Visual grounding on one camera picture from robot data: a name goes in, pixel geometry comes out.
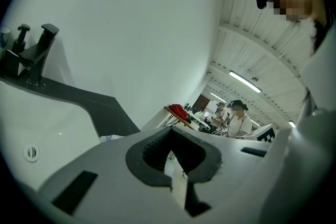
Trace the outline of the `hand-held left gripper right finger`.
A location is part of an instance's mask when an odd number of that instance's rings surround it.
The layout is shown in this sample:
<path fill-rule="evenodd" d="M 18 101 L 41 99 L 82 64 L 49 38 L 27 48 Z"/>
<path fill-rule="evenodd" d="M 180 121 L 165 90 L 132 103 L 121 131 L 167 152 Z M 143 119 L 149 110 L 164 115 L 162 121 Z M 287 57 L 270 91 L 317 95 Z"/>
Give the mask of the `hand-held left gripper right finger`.
<path fill-rule="evenodd" d="M 269 146 L 173 127 L 172 223 L 258 223 L 253 176 Z"/>

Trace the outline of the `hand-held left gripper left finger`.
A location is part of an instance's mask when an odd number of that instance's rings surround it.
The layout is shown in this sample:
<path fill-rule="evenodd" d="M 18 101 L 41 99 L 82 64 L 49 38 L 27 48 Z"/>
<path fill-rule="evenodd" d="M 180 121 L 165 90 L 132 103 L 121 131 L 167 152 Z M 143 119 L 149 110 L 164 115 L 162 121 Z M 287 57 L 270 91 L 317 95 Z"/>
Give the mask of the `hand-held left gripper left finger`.
<path fill-rule="evenodd" d="M 193 223 L 164 173 L 169 152 L 193 131 L 163 127 L 103 142 L 52 174 L 38 193 L 59 223 Z"/>

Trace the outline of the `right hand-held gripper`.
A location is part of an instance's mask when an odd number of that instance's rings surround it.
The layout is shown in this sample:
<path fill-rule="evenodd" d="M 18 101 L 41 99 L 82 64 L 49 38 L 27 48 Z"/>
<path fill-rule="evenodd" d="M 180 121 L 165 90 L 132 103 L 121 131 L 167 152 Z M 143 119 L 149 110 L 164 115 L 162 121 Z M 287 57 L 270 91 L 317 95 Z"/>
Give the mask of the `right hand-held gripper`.
<path fill-rule="evenodd" d="M 272 143 L 275 136 L 272 124 L 268 124 L 252 131 L 250 134 L 239 136 L 237 139 Z"/>

